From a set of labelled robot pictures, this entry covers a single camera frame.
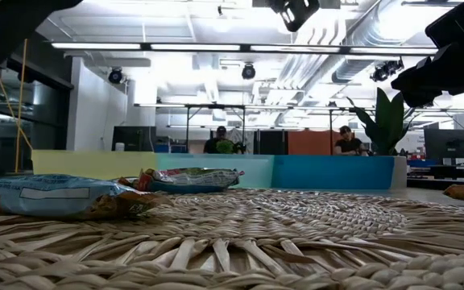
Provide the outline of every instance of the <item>blue wall panel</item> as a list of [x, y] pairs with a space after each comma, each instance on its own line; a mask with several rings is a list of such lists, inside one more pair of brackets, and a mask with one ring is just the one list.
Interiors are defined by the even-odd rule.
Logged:
[[393, 157], [278, 155], [274, 189], [389, 189]]

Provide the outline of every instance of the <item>white column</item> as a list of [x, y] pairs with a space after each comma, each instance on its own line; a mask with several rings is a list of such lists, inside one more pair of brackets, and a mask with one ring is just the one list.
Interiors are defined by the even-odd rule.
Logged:
[[155, 104], [157, 85], [154, 81], [128, 82], [128, 108], [126, 126], [155, 126], [155, 107], [138, 107], [134, 104]]

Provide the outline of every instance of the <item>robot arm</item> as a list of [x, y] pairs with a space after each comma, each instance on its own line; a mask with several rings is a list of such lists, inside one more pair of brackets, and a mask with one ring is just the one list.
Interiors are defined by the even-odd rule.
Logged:
[[54, 11], [82, 0], [1, 0], [0, 64]]
[[403, 71], [391, 83], [411, 107], [429, 104], [442, 91], [464, 93], [464, 2], [431, 23], [425, 34], [437, 46], [437, 54]]

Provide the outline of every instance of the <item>security camera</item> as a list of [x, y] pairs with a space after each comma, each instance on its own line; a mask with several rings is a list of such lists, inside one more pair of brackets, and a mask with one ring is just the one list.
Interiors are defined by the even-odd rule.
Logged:
[[396, 72], [404, 69], [402, 58], [398, 61], [390, 60], [382, 65], [376, 66], [374, 73], [370, 76], [373, 81], [385, 81]]
[[122, 74], [122, 68], [112, 68], [109, 74], [109, 82], [115, 85], [122, 84], [126, 78]]
[[255, 68], [253, 64], [245, 64], [241, 76], [244, 80], [251, 80], [255, 77]]

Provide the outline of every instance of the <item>white wall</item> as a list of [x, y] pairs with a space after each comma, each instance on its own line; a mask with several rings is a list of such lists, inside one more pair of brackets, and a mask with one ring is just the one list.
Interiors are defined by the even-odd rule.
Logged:
[[137, 107], [135, 103], [155, 104], [157, 87], [145, 78], [143, 81], [128, 81], [127, 126], [155, 126], [155, 108]]
[[72, 60], [67, 150], [111, 150], [114, 126], [126, 121], [127, 97], [102, 77]]

